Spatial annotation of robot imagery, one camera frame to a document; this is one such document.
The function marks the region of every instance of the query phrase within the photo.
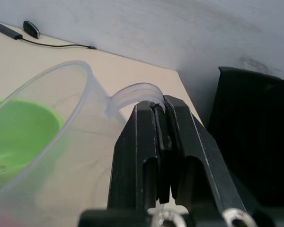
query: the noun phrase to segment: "black cable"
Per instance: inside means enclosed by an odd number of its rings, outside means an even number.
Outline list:
[[[32,43],[32,44],[37,44],[37,45],[40,45],[40,46],[50,46],[50,47],[82,46],[82,47],[87,47],[87,48],[92,49],[92,50],[96,50],[96,47],[95,47],[95,46],[85,46],[85,45],[80,45],[80,44],[49,45],[49,44],[36,43],[36,42],[30,41],[30,40],[27,40],[27,39],[24,39],[24,38],[21,38],[21,39],[24,40],[24,41],[26,41],[26,42],[29,42],[29,43]]]

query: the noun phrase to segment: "table surface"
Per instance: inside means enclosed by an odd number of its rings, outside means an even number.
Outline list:
[[[31,41],[52,45],[69,44],[44,35],[37,40],[19,28],[8,27],[23,34],[25,39]],[[0,99],[6,98],[40,72],[72,60],[87,62],[110,96],[131,84],[152,83],[158,86],[163,94],[184,100],[194,116],[201,122],[176,71],[84,47],[38,46],[22,40],[13,40],[2,33],[0,33]],[[126,118],[130,116],[132,108],[131,105],[122,110]]]

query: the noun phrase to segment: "clear plastic measuring cup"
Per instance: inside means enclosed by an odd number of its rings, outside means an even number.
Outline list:
[[[88,64],[70,61],[2,101],[0,227],[74,227],[84,209],[106,208],[118,110],[142,100],[164,103],[146,83],[108,97]]]

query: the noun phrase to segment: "measuring cup handle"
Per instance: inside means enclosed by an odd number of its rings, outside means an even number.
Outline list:
[[[149,101],[162,106],[165,111],[164,98],[161,90],[150,83],[133,84],[109,97],[106,113],[112,115],[114,111],[141,101]]]

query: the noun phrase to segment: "green bowl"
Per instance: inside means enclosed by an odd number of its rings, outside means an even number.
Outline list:
[[[1,107],[0,188],[39,155],[62,125],[52,109],[38,103],[11,100]]]

